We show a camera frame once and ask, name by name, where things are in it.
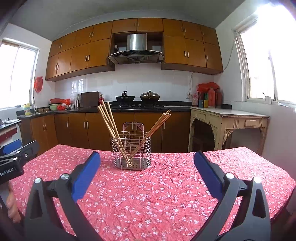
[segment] wooden desk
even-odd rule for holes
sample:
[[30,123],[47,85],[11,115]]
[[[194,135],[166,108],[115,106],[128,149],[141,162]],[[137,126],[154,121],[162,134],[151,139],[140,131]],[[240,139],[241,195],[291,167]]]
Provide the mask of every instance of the wooden desk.
[[267,133],[269,116],[239,110],[191,107],[188,152],[192,150],[194,120],[200,120],[212,127],[215,148],[221,150],[224,142],[235,129],[259,128],[260,146],[257,153],[262,154]]

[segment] metal screw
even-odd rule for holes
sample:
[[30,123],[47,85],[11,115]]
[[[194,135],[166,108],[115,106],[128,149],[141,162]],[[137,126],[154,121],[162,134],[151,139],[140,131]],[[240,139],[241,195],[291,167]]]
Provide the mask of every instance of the metal screw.
[[61,175],[61,179],[63,179],[63,180],[67,180],[68,178],[69,178],[69,174],[67,174],[67,173]]
[[228,178],[228,179],[234,179],[234,175],[232,174],[232,173],[226,173],[226,177]]
[[261,178],[260,177],[254,177],[254,182],[261,183]]
[[35,183],[40,183],[41,182],[41,178],[40,177],[36,178],[34,182]]

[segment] window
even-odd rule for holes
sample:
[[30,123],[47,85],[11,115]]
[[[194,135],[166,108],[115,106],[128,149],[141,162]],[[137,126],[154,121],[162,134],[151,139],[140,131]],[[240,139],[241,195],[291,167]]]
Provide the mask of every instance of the window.
[[296,104],[296,20],[282,5],[260,7],[237,28],[236,45],[247,99],[270,96]]
[[0,45],[0,109],[30,103],[37,49],[6,40]]

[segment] ceiling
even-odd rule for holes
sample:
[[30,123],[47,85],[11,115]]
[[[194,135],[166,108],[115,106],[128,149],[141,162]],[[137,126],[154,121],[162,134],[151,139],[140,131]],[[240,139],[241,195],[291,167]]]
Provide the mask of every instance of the ceiling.
[[139,10],[150,10],[150,17],[157,17],[155,16],[155,10],[158,11],[158,15],[161,15],[161,11],[165,11],[166,16],[169,15],[180,20],[191,20],[216,28],[243,1],[27,0],[10,22],[51,41],[61,34],[66,34],[66,29],[82,21],[85,21],[87,25],[87,21],[91,21],[93,18],[105,15],[110,16],[112,13],[112,20],[118,19],[116,16],[122,16],[122,14],[119,14],[120,12],[131,10],[138,11],[138,14],[141,14]]

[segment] white tile wall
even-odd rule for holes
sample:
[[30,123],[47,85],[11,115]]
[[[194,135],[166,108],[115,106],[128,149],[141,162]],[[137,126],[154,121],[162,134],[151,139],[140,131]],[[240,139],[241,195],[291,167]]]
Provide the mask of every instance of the white tile wall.
[[[55,85],[56,98],[69,98],[72,85],[83,82],[80,92],[100,91],[106,101],[116,101],[115,96],[121,96],[123,91],[128,95],[140,95],[151,90],[160,95],[163,101],[192,101],[186,99],[190,88],[192,72],[162,70],[160,64],[125,64],[116,65],[115,71],[87,74],[57,81]],[[192,76],[192,91],[196,85],[214,81],[212,75],[194,73]]]

